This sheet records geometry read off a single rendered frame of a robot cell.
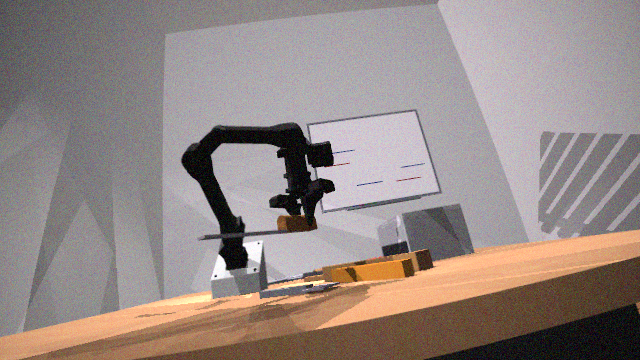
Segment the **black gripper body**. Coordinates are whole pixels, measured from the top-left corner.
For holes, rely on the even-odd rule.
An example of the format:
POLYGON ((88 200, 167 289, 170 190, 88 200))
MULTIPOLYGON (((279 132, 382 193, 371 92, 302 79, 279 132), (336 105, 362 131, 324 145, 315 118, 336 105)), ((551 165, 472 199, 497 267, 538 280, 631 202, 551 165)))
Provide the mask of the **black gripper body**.
POLYGON ((284 203, 298 203, 297 199, 306 195, 320 195, 320 191, 325 194, 335 191, 334 183, 327 179, 316 179, 309 182, 311 172, 307 171, 305 166, 294 166, 286 170, 283 177, 287 179, 288 188, 285 189, 286 193, 290 195, 276 195, 269 200, 270 208, 284 208, 281 204, 284 203), (298 196, 296 196, 298 195, 298 196))

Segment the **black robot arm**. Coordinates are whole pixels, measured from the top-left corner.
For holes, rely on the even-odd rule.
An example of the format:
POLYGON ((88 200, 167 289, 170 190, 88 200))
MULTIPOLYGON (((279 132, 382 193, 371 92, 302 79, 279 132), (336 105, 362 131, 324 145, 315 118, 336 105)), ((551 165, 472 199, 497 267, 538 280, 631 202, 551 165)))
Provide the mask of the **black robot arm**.
MULTIPOLYGON (((270 144, 280 149, 277 158, 283 158, 286 170, 308 164, 313 168, 332 166, 334 156, 331 143, 310 144, 301 127, 294 122, 273 126, 221 126, 216 125, 199 143, 194 143, 182 154, 181 164, 197 180, 218 223, 220 234, 245 233, 242 216, 236 217, 224 197, 213 173, 211 154, 221 143, 270 144)), ((245 237, 221 238, 218 255, 223 258, 225 271, 245 268, 248 252, 243 245, 245 237)))

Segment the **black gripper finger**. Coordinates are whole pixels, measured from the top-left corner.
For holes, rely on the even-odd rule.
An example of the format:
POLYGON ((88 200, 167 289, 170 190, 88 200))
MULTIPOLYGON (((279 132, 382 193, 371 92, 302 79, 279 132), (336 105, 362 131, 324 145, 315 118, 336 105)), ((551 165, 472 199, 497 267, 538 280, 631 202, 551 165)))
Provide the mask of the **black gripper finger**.
POLYGON ((280 205, 288 212, 289 215, 301 215, 301 203, 284 203, 280 205))
POLYGON ((308 226, 312 226, 313 224, 316 204, 320 199, 322 199, 322 197, 323 196, 317 196, 317 195, 306 195, 306 196, 300 197, 308 226))

